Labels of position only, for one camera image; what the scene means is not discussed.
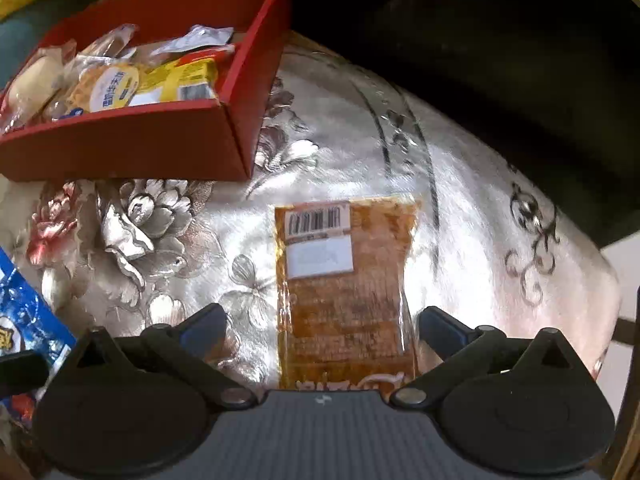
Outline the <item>blue snack packet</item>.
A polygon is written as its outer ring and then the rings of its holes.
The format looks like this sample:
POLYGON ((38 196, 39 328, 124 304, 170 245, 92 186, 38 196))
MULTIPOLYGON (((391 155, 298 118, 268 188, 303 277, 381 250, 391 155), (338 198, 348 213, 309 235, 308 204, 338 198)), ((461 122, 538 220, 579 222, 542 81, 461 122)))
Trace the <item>blue snack packet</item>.
POLYGON ((1 398, 20 424, 32 424, 36 406, 58 372, 76 339, 6 255, 1 255, 1 357, 32 350, 49 365, 47 383, 29 393, 1 398))

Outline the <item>brown jerky snack packet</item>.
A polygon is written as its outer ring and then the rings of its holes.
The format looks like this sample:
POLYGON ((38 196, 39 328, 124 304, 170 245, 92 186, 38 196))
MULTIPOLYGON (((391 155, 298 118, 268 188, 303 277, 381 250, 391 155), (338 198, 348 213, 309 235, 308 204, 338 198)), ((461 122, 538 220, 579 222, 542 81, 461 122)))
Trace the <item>brown jerky snack packet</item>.
POLYGON ((419 211, 405 197, 276 208, 281 388, 390 396, 416 378, 404 271, 419 211))

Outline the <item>wooden chair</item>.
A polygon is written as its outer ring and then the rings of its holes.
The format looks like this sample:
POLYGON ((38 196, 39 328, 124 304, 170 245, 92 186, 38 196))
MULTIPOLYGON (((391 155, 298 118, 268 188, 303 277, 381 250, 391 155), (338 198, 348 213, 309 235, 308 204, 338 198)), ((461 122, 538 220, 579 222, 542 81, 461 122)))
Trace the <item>wooden chair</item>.
POLYGON ((631 361, 615 436, 600 463, 600 474, 605 479, 634 480, 639 478, 639 301, 636 301, 636 319, 616 322, 615 342, 631 345, 631 361))

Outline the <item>red cardboard box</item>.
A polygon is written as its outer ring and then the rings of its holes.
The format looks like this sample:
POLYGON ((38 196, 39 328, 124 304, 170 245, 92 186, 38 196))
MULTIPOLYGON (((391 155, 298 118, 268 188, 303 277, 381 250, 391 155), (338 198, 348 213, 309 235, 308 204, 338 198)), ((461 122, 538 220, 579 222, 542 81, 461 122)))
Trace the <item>red cardboard box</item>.
POLYGON ((124 23, 144 44, 194 24, 243 38, 217 99, 85 114, 2 136, 1 172, 13 181, 177 178, 243 181, 253 172, 262 118, 290 30, 290 0, 104 0, 58 22, 43 47, 85 47, 124 23))

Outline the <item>yellow red snack packet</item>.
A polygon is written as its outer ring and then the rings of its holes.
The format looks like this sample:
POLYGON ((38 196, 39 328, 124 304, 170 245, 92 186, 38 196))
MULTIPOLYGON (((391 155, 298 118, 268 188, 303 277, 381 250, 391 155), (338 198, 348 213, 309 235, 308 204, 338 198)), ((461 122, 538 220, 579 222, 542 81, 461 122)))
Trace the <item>yellow red snack packet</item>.
POLYGON ((233 58, 235 45, 211 47, 147 70, 130 106, 216 100, 219 65, 233 58))

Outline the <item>waffle snack clear packet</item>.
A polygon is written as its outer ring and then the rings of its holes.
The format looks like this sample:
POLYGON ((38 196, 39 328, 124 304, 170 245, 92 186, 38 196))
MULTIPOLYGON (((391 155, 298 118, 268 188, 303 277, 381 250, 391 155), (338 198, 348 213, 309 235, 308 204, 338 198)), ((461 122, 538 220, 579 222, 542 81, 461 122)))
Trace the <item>waffle snack clear packet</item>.
POLYGON ((140 84, 140 68, 127 60, 78 54, 63 73, 62 87, 42 112, 45 122, 119 110, 140 84))

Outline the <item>silver foil snack packet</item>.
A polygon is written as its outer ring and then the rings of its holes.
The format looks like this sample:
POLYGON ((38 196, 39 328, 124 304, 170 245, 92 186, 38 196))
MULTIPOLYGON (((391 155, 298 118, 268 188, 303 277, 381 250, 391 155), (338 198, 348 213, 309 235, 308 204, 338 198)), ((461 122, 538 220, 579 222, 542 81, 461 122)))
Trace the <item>silver foil snack packet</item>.
POLYGON ((193 25, 183 36, 168 40, 155 48, 150 55, 183 53, 207 47, 224 47, 234 34, 233 27, 208 27, 193 25))

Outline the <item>teal houndstooth cushion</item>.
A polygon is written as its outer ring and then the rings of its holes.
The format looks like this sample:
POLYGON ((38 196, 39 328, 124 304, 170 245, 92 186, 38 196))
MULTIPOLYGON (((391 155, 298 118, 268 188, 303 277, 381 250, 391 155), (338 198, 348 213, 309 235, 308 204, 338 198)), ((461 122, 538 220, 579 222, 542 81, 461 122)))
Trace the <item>teal houndstooth cushion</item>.
POLYGON ((27 11, 14 14, 1 23, 1 88, 20 70, 29 53, 55 23, 54 16, 27 11))

